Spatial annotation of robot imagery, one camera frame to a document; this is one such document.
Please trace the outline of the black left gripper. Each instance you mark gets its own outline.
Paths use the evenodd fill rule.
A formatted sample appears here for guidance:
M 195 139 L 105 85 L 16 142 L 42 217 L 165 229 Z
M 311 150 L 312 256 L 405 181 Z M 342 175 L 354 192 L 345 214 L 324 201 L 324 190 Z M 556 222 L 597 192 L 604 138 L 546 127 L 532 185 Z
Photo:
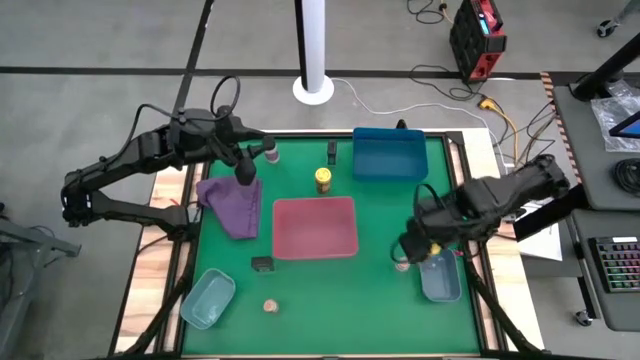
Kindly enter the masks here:
M 256 177 L 256 166 L 253 161 L 268 148 L 263 144 L 266 134 L 260 130 L 245 127 L 241 119 L 234 115 L 230 106 L 220 106 L 217 109 L 220 116 L 214 122 L 214 145 L 217 147 L 217 157 L 225 165 L 236 165 L 234 174 L 238 183 L 249 186 Z M 259 145 L 240 146 L 241 142 L 261 140 Z

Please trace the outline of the dark-lid spice jar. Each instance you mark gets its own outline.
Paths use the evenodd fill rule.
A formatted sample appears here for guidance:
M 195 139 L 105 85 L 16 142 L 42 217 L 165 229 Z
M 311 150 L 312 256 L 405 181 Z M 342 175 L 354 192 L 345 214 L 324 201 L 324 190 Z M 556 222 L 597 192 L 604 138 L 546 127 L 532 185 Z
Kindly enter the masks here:
M 277 144 L 273 137 L 271 136 L 264 137 L 263 147 L 264 147 L 264 156 L 269 163 L 275 164 L 280 160 Z

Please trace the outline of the purple cloth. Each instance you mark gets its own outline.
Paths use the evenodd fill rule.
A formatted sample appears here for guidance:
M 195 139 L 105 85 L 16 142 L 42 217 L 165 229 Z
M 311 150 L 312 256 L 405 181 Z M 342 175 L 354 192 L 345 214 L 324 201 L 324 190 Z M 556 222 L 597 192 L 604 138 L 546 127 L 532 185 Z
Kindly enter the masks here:
M 202 180 L 196 184 L 198 202 L 211 209 L 221 226 L 233 240 L 258 236 L 263 183 L 255 178 L 241 185 L 234 176 Z

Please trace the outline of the blue plastic bin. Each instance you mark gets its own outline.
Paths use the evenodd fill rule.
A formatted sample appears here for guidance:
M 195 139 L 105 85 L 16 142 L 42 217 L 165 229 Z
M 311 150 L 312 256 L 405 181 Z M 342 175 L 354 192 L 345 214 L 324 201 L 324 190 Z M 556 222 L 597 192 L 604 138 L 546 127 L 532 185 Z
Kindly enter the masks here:
M 429 172 L 425 134 L 404 128 L 355 128 L 352 163 L 358 181 L 419 182 Z

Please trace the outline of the pink plastic bin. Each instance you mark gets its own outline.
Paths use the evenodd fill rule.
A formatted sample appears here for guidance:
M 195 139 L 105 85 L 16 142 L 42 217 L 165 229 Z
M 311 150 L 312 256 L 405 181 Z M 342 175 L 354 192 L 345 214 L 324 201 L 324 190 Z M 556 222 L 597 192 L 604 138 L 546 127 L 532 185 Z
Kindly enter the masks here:
M 359 250 L 355 203 L 348 196 L 278 199 L 272 233 L 279 260 L 347 258 Z

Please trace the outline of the white paper sheet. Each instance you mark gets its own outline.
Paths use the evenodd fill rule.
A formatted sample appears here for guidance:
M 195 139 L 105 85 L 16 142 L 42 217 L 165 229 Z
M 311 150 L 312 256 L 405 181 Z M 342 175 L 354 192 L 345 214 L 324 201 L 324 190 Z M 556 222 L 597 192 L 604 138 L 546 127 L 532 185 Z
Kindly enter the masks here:
M 537 258 L 562 261 L 559 225 L 553 224 L 518 242 L 521 254 Z

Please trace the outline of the white pole with round base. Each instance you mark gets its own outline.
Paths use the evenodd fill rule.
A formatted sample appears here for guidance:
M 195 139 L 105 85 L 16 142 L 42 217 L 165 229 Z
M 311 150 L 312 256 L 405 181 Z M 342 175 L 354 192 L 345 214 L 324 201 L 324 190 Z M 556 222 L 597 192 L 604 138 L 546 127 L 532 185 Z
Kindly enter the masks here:
M 317 106 L 334 93 L 326 75 L 326 0 L 294 0 L 300 76 L 293 95 L 301 103 Z

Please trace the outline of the small teal plastic bin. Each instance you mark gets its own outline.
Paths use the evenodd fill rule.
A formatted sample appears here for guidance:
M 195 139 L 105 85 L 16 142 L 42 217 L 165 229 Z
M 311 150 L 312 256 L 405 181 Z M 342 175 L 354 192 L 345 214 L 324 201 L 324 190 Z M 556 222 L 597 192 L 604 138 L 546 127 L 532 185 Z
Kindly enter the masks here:
M 219 269 L 204 272 L 180 308 L 181 318 L 199 330 L 211 328 L 224 313 L 236 291 L 235 281 Z

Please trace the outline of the grey desk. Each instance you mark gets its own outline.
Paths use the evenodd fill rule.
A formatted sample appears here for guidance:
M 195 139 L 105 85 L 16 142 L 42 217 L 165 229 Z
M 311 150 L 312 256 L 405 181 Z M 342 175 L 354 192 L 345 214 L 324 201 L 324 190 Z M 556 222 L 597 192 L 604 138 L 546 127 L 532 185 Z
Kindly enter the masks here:
M 583 202 L 567 218 L 572 240 L 581 248 L 580 265 L 593 303 L 594 318 L 614 331 L 640 332 L 640 292 L 609 293 L 598 273 L 589 240 L 635 237 L 640 244 L 640 198 L 620 189 L 611 168 L 632 153 L 608 152 L 601 128 L 588 101 L 576 99 L 571 85 L 553 88 L 556 109 L 571 154 L 578 193 Z

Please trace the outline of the red black power station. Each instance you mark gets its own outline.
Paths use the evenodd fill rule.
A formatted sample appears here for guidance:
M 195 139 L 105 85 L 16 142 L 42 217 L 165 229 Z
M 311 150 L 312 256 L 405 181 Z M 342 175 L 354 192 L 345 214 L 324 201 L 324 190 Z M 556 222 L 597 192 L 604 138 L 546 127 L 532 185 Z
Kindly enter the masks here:
M 503 19 L 494 0 L 463 0 L 449 42 L 465 84 L 486 81 L 506 50 Z

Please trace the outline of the clear plastic bag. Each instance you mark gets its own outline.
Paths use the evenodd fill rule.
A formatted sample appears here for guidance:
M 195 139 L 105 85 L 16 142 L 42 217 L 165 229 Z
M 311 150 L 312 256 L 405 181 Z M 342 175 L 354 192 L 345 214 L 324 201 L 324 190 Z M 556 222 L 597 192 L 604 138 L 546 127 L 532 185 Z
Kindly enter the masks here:
M 604 98 L 591 101 L 607 152 L 640 153 L 640 138 L 613 136 L 611 129 L 640 111 L 640 87 L 625 80 L 606 83 Z

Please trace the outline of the blue tablet screen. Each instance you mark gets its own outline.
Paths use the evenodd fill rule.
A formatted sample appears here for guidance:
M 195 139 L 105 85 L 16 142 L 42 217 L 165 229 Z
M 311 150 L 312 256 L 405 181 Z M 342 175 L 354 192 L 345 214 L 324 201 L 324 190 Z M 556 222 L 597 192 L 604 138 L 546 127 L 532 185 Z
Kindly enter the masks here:
M 609 135 L 612 137 L 640 139 L 640 111 L 611 128 Z

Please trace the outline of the grey metal stand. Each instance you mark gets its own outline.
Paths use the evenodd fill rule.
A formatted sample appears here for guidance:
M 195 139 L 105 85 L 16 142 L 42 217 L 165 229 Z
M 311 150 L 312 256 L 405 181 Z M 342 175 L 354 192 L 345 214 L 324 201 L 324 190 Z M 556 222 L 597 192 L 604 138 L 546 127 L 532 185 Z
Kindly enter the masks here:
M 0 360 L 9 360 L 21 332 L 38 283 L 52 260 L 52 252 L 77 257 L 81 246 L 59 239 L 42 225 L 24 227 L 12 222 L 0 202 Z

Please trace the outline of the grey chair leg with caster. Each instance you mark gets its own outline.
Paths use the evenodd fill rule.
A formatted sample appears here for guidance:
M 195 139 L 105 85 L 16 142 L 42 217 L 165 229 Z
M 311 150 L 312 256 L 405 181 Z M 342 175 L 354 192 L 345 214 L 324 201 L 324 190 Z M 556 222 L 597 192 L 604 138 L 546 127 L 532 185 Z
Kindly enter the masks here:
M 617 15 L 611 19 L 604 20 L 597 26 L 596 35 L 599 38 L 610 36 L 631 14 L 637 12 L 640 12 L 640 0 L 629 0 Z

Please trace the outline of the black table frame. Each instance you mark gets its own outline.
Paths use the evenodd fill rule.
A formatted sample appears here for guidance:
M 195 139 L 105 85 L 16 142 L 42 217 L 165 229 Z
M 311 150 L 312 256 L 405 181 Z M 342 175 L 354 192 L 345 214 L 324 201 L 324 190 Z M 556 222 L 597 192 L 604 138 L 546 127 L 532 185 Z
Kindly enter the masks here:
M 428 129 L 425 135 L 442 144 L 442 157 L 451 182 L 461 184 L 472 177 L 498 174 L 499 167 L 487 130 Z M 196 182 L 206 178 L 210 169 L 210 163 L 204 162 L 186 170 L 160 171 L 154 181 L 151 205 L 165 207 L 176 199 L 193 202 Z M 152 227 L 142 231 L 138 245 L 142 251 L 133 261 L 107 360 L 122 360 L 126 350 L 134 345 L 166 301 L 187 262 L 194 260 L 198 251 L 195 242 L 171 243 L 161 239 L 159 230 Z M 514 325 L 529 342 L 538 348 L 543 347 L 537 315 L 512 227 L 503 226 L 499 236 L 488 244 L 473 245 L 471 248 L 478 254 L 474 260 L 476 271 L 490 283 L 492 294 L 500 301 Z M 186 328 L 178 311 L 172 309 L 149 346 L 136 360 L 180 357 Z

